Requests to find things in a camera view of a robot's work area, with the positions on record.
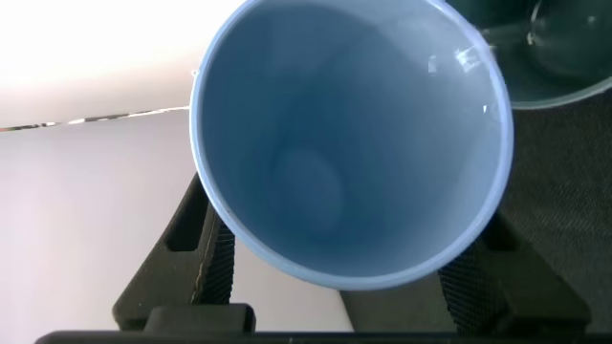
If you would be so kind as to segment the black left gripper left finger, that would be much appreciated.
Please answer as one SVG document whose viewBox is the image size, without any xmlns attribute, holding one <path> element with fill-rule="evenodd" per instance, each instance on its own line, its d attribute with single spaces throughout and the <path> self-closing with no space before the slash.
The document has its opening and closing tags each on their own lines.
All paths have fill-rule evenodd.
<svg viewBox="0 0 612 344">
<path fill-rule="evenodd" d="M 235 236 L 195 176 L 162 236 L 112 309 L 123 331 L 144 329 L 157 307 L 226 305 L 232 292 Z"/>
</svg>

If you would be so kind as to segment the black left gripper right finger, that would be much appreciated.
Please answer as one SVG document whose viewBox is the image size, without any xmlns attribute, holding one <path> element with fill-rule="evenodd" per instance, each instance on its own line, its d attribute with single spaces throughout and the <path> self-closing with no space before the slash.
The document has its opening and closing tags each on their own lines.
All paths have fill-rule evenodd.
<svg viewBox="0 0 612 344">
<path fill-rule="evenodd" d="M 583 335 L 591 322 L 586 301 L 499 214 L 438 276 L 461 335 Z"/>
</svg>

